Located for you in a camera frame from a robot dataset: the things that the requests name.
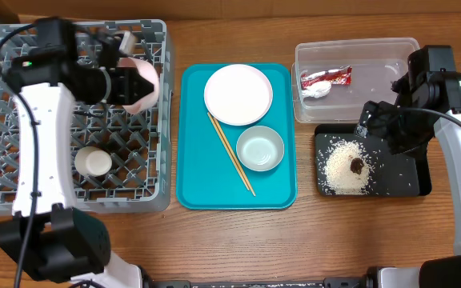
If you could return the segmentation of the pink small bowl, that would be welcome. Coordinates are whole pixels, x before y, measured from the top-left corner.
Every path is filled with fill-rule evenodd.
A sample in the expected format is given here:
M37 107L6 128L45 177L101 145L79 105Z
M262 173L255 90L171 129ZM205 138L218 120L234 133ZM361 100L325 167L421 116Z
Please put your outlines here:
M159 76L152 64L137 58L120 58L118 67L131 67L138 70L139 75L154 85L154 91L150 93L140 92L139 99L131 105L123 106L130 114L138 114L153 107L159 98Z

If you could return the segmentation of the brown food scrap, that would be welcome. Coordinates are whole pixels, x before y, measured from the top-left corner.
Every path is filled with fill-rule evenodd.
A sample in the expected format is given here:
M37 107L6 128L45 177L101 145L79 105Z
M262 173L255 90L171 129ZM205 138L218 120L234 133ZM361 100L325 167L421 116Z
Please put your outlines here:
M366 163L361 158L353 158L350 164L352 173L360 175L363 172Z

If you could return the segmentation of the white rice pile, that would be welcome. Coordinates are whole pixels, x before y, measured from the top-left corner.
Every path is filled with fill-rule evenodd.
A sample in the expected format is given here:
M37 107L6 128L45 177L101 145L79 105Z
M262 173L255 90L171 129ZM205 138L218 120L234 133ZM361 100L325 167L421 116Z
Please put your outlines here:
M371 193L376 183L375 160L367 152L363 143L346 140L339 136L325 134L323 137L329 145L318 149L317 167L321 178L318 180L320 191L324 195L364 196ZM365 163L360 175L350 170L351 160L361 158Z

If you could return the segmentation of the red snack wrapper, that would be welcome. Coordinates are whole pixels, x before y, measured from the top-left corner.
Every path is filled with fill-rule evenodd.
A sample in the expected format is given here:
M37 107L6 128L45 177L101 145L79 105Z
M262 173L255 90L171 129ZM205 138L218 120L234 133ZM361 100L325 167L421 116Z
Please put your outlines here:
M302 74L300 82L303 89L307 89L309 86L321 81L328 81L331 85L350 85L351 72L351 66L342 66L337 69Z

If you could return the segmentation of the white tissue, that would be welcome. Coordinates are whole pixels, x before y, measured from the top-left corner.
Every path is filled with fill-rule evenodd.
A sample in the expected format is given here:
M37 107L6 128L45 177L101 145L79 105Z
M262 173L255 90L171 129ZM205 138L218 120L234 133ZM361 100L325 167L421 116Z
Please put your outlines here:
M315 82L302 90L303 98L322 98L330 93L332 84L329 81Z

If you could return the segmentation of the white cup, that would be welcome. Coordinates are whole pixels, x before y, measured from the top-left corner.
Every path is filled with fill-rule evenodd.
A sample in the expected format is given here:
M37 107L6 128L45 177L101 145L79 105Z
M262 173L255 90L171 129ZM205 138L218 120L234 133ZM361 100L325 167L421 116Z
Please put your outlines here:
M110 155L93 146L83 147L74 158L74 167L82 176L102 176L110 171L112 165Z

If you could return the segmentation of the grey bowl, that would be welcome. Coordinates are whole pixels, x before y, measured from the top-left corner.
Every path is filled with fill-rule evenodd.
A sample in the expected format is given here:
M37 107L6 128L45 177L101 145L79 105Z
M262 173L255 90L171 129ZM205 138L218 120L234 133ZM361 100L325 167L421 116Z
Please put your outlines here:
M239 161L256 172L273 170L283 160L284 148L279 133L267 126L246 129L236 142Z

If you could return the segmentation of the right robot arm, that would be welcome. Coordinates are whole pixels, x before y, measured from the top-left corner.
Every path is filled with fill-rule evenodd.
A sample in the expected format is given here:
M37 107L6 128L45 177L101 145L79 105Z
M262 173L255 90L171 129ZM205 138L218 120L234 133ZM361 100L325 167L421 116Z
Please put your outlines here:
M413 158L438 139L454 205L454 254L417 268L372 268L364 279L371 287L461 287L461 73L450 46L425 46L407 62L408 72L391 87L395 103L367 102L355 133L381 138L391 154Z

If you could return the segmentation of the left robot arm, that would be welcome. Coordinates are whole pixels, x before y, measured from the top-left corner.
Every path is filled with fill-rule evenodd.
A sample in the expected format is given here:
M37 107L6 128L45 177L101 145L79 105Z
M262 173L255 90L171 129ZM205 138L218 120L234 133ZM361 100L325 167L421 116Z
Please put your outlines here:
M11 219L0 222L0 247L17 265L14 284L27 274L72 287L146 287L144 269L114 253L105 225L76 206L70 128L77 102L133 114L154 106L158 74L134 57L128 30L88 31L101 50L84 66L76 40L82 26L41 18L31 28L35 46L0 69L18 108L18 188Z

